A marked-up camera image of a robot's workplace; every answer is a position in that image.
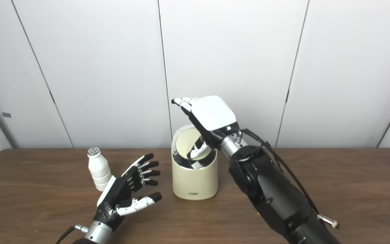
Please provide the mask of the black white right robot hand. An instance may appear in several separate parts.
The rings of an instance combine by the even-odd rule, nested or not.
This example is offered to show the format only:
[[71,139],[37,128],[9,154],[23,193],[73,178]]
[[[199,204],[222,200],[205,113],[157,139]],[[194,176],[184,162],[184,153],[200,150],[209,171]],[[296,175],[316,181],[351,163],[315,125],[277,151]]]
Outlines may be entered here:
[[171,102],[181,108],[200,133],[187,154],[189,159],[195,159],[208,148],[223,151],[229,159],[247,145],[242,139],[235,114],[219,96],[175,98]]

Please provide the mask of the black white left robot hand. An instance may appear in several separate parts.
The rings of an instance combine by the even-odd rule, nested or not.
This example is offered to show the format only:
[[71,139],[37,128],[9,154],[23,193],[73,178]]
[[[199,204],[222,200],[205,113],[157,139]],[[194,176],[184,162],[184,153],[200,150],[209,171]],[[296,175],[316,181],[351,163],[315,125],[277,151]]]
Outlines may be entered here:
[[159,176],[159,165],[153,161],[153,153],[141,156],[133,162],[121,176],[112,176],[98,202],[93,221],[106,225],[114,232],[123,222],[126,215],[144,209],[162,199],[159,192],[148,196],[133,198],[132,196],[146,185],[157,186],[158,181],[150,176]]

